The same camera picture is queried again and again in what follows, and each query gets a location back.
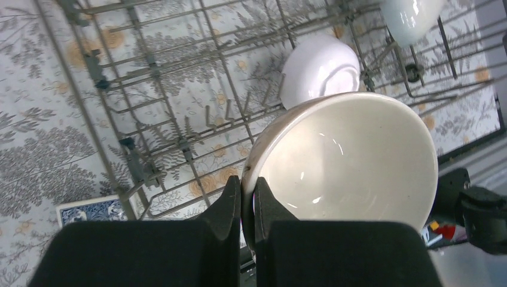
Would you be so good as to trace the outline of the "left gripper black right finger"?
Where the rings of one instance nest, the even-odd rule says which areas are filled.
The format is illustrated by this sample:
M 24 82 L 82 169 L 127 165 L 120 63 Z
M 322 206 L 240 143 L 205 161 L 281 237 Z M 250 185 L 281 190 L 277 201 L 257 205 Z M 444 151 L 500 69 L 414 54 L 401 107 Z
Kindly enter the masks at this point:
M 302 221 L 254 189 L 258 286 L 440 286 L 419 233 L 387 221 Z

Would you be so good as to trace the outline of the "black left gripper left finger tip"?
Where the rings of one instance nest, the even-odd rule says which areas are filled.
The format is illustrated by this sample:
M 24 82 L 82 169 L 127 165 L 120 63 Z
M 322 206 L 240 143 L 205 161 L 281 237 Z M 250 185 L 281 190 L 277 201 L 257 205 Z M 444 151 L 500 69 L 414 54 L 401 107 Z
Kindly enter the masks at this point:
M 30 286 L 239 286 L 240 179 L 182 221 L 83 221 L 62 228 Z

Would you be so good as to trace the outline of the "beige bowl with leaf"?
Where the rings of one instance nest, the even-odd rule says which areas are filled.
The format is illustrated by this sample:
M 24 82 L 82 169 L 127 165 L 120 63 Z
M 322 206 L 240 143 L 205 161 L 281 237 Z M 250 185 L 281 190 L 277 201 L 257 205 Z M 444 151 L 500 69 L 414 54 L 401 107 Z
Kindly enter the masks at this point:
M 250 250 L 259 178 L 298 219 L 394 221 L 420 231 L 436 195 L 438 157 L 425 123 L 406 104 L 351 92 L 295 106 L 255 139 L 241 178 Z

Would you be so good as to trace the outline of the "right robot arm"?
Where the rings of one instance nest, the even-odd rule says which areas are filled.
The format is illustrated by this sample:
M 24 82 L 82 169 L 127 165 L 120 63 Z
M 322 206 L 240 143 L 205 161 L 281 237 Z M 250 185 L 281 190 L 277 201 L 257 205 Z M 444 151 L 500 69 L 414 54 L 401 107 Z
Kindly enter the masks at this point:
M 472 185 L 465 168 L 438 178 L 429 218 L 463 227 L 467 242 L 488 254 L 506 255 L 506 196 Z

